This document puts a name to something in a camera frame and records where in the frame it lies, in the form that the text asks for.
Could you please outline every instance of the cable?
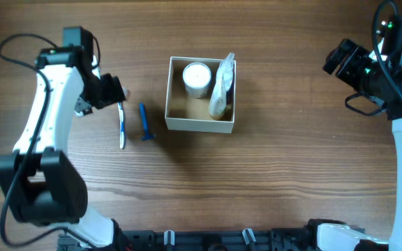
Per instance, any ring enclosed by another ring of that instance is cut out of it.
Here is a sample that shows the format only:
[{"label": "cable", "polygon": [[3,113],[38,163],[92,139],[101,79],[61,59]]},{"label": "cable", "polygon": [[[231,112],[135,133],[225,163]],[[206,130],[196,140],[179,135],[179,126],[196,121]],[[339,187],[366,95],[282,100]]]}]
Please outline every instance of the cable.
[{"label": "cable", "polygon": [[6,45],[11,40],[13,40],[15,38],[19,38],[19,37],[38,38],[38,39],[44,40],[45,42],[51,44],[54,48],[57,48],[57,45],[54,44],[52,41],[48,40],[47,38],[44,38],[42,36],[32,34],[32,33],[14,34],[14,35],[11,35],[11,36],[7,37],[6,39],[2,40],[2,42],[0,43],[0,58],[2,58],[5,61],[15,63],[17,65],[24,66],[26,68],[29,68],[29,69],[33,70],[34,72],[38,73],[43,78],[43,81],[45,83],[45,101],[43,103],[43,107],[41,108],[40,116],[38,117],[38,121],[37,121],[37,123],[35,125],[35,130],[33,131],[33,134],[32,134],[31,143],[30,143],[30,145],[29,145],[29,147],[27,149],[27,152],[26,152],[25,157],[23,158],[23,161],[21,162],[18,170],[15,172],[15,175],[13,177],[12,183],[11,183],[11,185],[10,185],[8,191],[7,191],[7,195],[6,195],[6,198],[4,199],[4,203],[3,203],[3,206],[2,206],[2,209],[1,209],[1,217],[0,217],[0,235],[1,235],[1,239],[4,242],[4,244],[6,244],[7,246],[10,246],[10,247],[13,247],[13,248],[19,248],[19,247],[24,247],[26,245],[32,244],[32,243],[34,243],[34,242],[46,237],[47,235],[49,235],[49,234],[51,234],[51,233],[53,233],[55,231],[63,230],[63,231],[65,231],[65,233],[71,234],[77,240],[79,240],[79,241],[81,241],[83,243],[86,243],[91,248],[97,250],[98,248],[95,245],[91,244],[89,241],[85,240],[84,238],[82,238],[81,236],[76,234],[75,232],[69,230],[67,227],[55,227],[53,229],[50,229],[50,230],[38,235],[37,237],[33,237],[32,239],[27,240],[27,241],[23,241],[21,243],[14,243],[14,242],[10,241],[8,239],[8,237],[7,237],[7,233],[6,233],[6,216],[7,216],[7,211],[8,211],[10,199],[12,197],[14,187],[17,186],[21,175],[25,174],[25,172],[26,172],[27,163],[31,158],[32,152],[34,150],[34,146],[36,145],[36,142],[38,141],[38,134],[40,133],[40,129],[41,129],[41,126],[42,126],[43,121],[44,121],[46,109],[47,109],[47,106],[49,105],[50,92],[52,91],[50,89],[49,80],[47,79],[46,75],[40,71],[40,69],[38,69],[35,66],[32,66],[32,65],[30,65],[28,63],[25,63],[23,61],[19,61],[19,60],[12,59],[12,58],[9,58],[7,56],[4,56],[1,53],[4,45]]},{"label": "cable", "polygon": [[92,36],[92,38],[94,38],[94,40],[96,41],[96,45],[97,45],[97,64],[95,66],[92,67],[92,69],[97,68],[100,64],[101,64],[101,48],[98,46],[98,40],[95,36]]},{"label": "cable", "polygon": [[397,15],[398,13],[398,7],[396,6],[396,3],[392,0],[386,0],[383,1],[378,8],[375,11],[375,15],[373,16],[373,23],[372,23],[372,27],[371,27],[371,42],[373,44],[373,51],[375,52],[376,58],[378,59],[378,63],[381,67],[381,71],[384,74],[387,82],[389,83],[390,87],[393,89],[395,95],[399,98],[399,100],[402,103],[402,94],[401,92],[398,90],[398,87],[396,87],[395,85],[395,81],[392,79],[392,76],[390,75],[389,71],[387,70],[386,65],[382,62],[382,58],[381,58],[381,53],[380,50],[378,49],[378,40],[377,40],[377,23],[378,23],[378,19],[380,16],[380,12],[381,10],[387,5],[387,4],[391,4],[393,9],[394,9],[394,14]]}]

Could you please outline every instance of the toothbrush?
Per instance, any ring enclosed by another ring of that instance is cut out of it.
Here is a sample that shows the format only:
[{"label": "toothbrush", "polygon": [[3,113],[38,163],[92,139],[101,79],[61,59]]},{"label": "toothbrush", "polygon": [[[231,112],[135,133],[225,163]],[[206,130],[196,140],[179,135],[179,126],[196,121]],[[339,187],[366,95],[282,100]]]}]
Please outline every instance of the toothbrush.
[{"label": "toothbrush", "polygon": [[[128,91],[122,87],[122,90],[124,91],[125,97],[128,94]],[[120,118],[120,149],[125,148],[125,113],[124,109],[122,107],[122,102],[117,103],[117,107],[119,108],[119,118]]]}]

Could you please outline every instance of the cardboard box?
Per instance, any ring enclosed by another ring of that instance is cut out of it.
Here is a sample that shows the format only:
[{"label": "cardboard box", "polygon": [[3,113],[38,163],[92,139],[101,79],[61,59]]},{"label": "cardboard box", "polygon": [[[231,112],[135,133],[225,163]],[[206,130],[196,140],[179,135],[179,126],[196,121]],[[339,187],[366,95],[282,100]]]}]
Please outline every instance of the cardboard box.
[{"label": "cardboard box", "polygon": [[[165,104],[165,122],[168,130],[187,130],[198,132],[231,133],[235,122],[235,90],[237,89],[237,62],[234,61],[234,83],[232,102],[220,121],[209,115],[209,103],[215,86],[216,71],[222,59],[199,59],[172,56],[168,71],[167,100]],[[182,72],[193,62],[206,64],[212,73],[209,92],[206,98],[190,98],[184,86]]]}]

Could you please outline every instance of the wooden surface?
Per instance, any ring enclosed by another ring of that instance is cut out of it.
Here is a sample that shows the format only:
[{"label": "wooden surface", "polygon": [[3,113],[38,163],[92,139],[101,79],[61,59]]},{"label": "wooden surface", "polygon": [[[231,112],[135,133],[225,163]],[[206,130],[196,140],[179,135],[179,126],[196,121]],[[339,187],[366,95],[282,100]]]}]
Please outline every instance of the wooden surface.
[{"label": "wooden surface", "polygon": [[[0,41],[32,32],[60,44],[63,27],[75,25],[97,36],[102,72],[118,75],[131,91],[127,147],[119,150],[112,106],[74,119],[69,157],[87,182],[91,204],[123,229],[269,229],[333,218],[387,238],[396,192],[391,123],[344,108],[352,89],[322,71],[342,38],[370,48],[377,3],[8,4],[0,5]],[[5,53],[33,62],[44,46],[20,39]],[[235,52],[239,83],[233,133],[168,131],[170,57],[228,52]],[[0,59],[0,154],[11,152],[27,122],[35,83],[30,70]],[[139,102],[156,140],[140,141]],[[0,191],[0,210],[2,201]],[[40,230],[8,221],[14,240]],[[56,241],[51,236],[26,250],[54,250]]]}]

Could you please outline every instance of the white box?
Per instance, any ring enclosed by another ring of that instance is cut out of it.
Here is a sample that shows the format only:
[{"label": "white box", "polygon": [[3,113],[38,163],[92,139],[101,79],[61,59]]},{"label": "white box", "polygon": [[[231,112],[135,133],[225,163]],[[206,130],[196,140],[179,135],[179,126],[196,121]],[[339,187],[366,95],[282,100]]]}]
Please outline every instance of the white box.
[{"label": "white box", "polygon": [[[167,100],[165,101],[165,122],[168,130],[231,133],[235,122],[235,90],[237,90],[237,62],[234,61],[234,83],[232,102],[220,121],[209,115],[211,92],[215,85],[216,71],[222,59],[199,59],[180,56],[170,57],[168,71]],[[182,72],[193,62],[206,64],[212,73],[206,98],[190,98],[184,86]]]}]

